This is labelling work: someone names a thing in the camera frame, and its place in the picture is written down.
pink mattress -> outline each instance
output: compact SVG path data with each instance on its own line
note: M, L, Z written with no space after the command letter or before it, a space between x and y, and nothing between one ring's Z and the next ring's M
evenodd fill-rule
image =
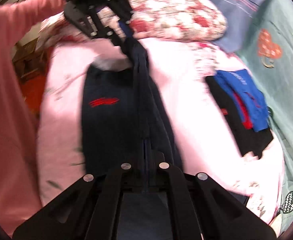
M150 73L158 85L171 120L184 171L206 172L227 190L250 196L247 207L269 223L280 206L283 152L274 140L257 160L241 157L220 109L203 76L215 69L246 68L234 55L198 43L140 42L149 52ZM65 43L55 47L41 106L37 158L41 200L46 205L84 175L81 147L82 90L88 65L103 69L129 67L118 47L108 40Z

person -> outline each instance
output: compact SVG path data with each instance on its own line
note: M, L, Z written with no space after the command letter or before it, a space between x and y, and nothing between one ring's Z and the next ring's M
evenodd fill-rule
M60 13L64 0L0 6L0 226L14 230L41 209L37 185L37 121L26 106L10 55L33 25Z

person's arm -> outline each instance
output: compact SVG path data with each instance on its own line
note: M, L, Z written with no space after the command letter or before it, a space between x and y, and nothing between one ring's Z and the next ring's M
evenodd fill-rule
M6 44L12 47L33 25L62 12L64 4L64 0L26 0L0 6Z

